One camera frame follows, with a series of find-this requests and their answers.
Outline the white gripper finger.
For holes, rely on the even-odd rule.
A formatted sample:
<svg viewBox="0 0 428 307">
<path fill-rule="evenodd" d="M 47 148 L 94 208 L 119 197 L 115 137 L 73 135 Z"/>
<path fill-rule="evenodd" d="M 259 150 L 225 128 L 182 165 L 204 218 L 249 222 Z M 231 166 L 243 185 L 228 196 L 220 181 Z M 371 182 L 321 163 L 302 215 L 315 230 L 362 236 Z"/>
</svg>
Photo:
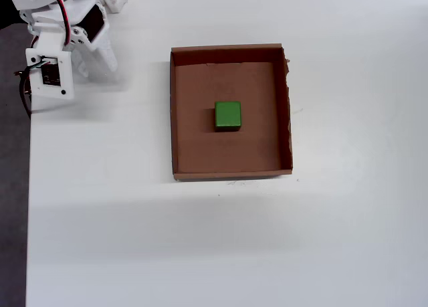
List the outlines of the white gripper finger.
<svg viewBox="0 0 428 307">
<path fill-rule="evenodd" d="M 71 54 L 71 61 L 73 68 L 79 73 L 79 75 L 87 79 L 89 76 L 89 71 L 86 65 L 84 54 L 80 50 L 74 49 Z"/>
<path fill-rule="evenodd" d="M 112 49 L 111 41 L 109 39 L 97 39 L 94 42 L 95 50 L 92 55 L 97 61 L 103 63 L 111 72 L 118 69 L 118 61 Z"/>
</svg>

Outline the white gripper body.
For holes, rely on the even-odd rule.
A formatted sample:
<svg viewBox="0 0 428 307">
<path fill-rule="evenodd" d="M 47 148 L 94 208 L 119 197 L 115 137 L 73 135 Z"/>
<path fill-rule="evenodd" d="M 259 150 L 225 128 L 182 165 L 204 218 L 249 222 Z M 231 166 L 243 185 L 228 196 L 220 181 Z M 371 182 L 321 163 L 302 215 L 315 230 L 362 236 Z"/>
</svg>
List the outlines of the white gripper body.
<svg viewBox="0 0 428 307">
<path fill-rule="evenodd" d="M 109 22 L 104 7 L 100 3 L 66 3 L 65 9 L 70 24 L 70 43 L 84 46 L 94 52 L 102 45 L 102 38 L 108 33 Z M 66 27 L 60 6 L 51 4 L 30 11 L 21 10 L 20 17 L 33 34 L 43 31 L 64 34 Z"/>
</svg>

